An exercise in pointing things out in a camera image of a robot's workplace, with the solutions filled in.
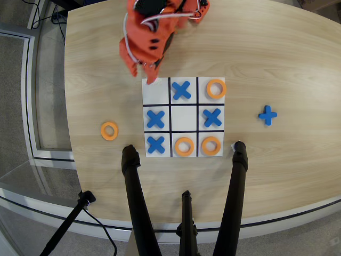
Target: black grid line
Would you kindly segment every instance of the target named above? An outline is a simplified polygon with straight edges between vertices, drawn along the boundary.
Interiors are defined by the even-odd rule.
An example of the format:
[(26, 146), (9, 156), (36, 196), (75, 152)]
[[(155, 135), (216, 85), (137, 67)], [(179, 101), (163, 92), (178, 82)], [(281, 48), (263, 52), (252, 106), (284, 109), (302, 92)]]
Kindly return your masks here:
[(180, 103), (180, 104), (144, 104), (144, 107), (168, 107), (171, 106), (224, 106), (224, 103)]
[(168, 105), (169, 105), (169, 146), (170, 146), (170, 157), (173, 157), (171, 78), (170, 77), (168, 78)]
[(199, 156), (199, 78), (197, 77), (197, 157)]
[[(173, 104), (171, 97), (171, 78), (168, 78), (168, 104), (144, 104), (143, 107), (168, 107), (169, 115), (169, 131), (144, 131), (145, 134), (152, 133), (169, 133), (169, 146), (170, 146), (170, 157), (173, 157), (173, 139), (172, 133), (196, 133), (197, 134), (197, 146), (196, 156), (199, 157), (199, 133), (212, 133), (212, 132), (224, 132), (224, 130), (199, 130), (199, 106), (225, 106), (225, 103), (199, 103), (199, 78), (196, 77), (196, 103), (179, 103)], [(196, 106), (197, 107), (197, 130), (196, 131), (172, 131), (172, 106)]]
[[(205, 132), (224, 132), (224, 130), (204, 130), (204, 131), (171, 131), (171, 133), (205, 133)], [(170, 133), (169, 131), (144, 131), (144, 133)]]

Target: white cable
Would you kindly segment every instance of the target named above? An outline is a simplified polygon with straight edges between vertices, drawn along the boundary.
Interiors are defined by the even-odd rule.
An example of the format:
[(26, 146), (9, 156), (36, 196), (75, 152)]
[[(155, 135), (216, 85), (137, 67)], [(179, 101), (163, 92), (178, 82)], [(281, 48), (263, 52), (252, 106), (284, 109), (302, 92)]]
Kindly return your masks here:
[(199, 3), (199, 0), (197, 0), (197, 3), (198, 3), (197, 11), (199, 11), (199, 10), (200, 10), (200, 3)]
[(154, 32), (154, 26), (153, 26), (152, 23), (150, 23), (150, 22), (145, 22), (144, 25), (148, 26), (148, 27), (150, 28), (150, 30)]
[(193, 14), (194, 13), (192, 13), (192, 12), (158, 14), (158, 15), (154, 15), (154, 16), (151, 16), (151, 17), (148, 17), (148, 18), (142, 20), (141, 24), (144, 24), (144, 23), (151, 21), (151, 20), (174, 18), (174, 17), (190, 17), (190, 16), (193, 16)]
[(132, 60), (135, 63), (138, 63), (139, 60), (137, 58), (135, 58), (135, 56), (133, 55), (133, 53), (131, 52), (130, 48), (129, 48), (129, 44), (128, 44), (128, 37), (127, 37), (127, 30), (126, 30), (126, 24), (127, 24), (127, 17), (128, 17), (128, 13), (126, 13), (126, 15), (124, 16), (124, 21), (123, 21), (123, 35), (124, 35), (124, 41), (126, 43), (126, 48), (128, 51), (128, 54), (130, 56), (130, 58), (132, 58)]

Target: glass panel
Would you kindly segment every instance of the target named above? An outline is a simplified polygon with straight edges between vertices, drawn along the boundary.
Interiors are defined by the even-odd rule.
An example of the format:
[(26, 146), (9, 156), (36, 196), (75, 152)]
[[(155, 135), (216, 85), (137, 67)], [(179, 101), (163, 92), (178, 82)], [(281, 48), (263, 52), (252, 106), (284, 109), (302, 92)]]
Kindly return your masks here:
[(29, 162), (1, 177), (0, 182), (30, 192), (30, 197), (37, 199), (43, 194), (78, 200), (81, 191), (76, 170), (31, 166)]
[[(54, 4), (45, 13), (51, 16)], [(36, 108), (40, 147), (44, 149), (69, 149), (68, 120), (64, 88), (64, 40), (58, 24), (49, 19), (41, 23), (37, 57)], [(66, 34), (66, 24), (61, 24)]]
[[(55, 227), (28, 219), (0, 206), (0, 231), (18, 255), (40, 255), (56, 230)], [(115, 241), (115, 244), (118, 248), (117, 255), (123, 256), (127, 243)], [(66, 232), (50, 255), (112, 256), (113, 246), (108, 239)]]

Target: tripod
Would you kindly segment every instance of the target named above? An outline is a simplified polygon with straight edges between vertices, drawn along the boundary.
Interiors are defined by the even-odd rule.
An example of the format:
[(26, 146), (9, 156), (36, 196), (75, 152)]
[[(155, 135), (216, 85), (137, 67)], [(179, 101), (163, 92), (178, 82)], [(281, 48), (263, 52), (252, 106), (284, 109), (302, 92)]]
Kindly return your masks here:
[[(232, 158), (233, 168), (229, 192), (213, 256), (231, 256), (237, 251), (248, 158), (243, 142), (237, 141), (234, 149), (236, 151)], [(137, 168), (141, 166), (140, 157), (133, 145), (123, 149), (121, 166), (139, 255), (161, 256), (137, 173)], [(197, 247), (198, 232), (193, 222), (191, 201), (190, 192), (185, 191), (182, 194), (182, 223), (176, 231), (180, 237), (179, 256), (200, 256)]]

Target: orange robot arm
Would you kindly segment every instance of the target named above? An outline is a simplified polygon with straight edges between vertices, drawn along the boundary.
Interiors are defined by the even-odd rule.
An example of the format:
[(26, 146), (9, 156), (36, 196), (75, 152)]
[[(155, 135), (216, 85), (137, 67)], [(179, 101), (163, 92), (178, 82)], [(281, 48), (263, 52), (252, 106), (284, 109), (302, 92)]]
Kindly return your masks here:
[(185, 26), (187, 19), (199, 23), (208, 9), (207, 0), (128, 0), (119, 52), (132, 75), (139, 64), (147, 83), (154, 82), (175, 28)]

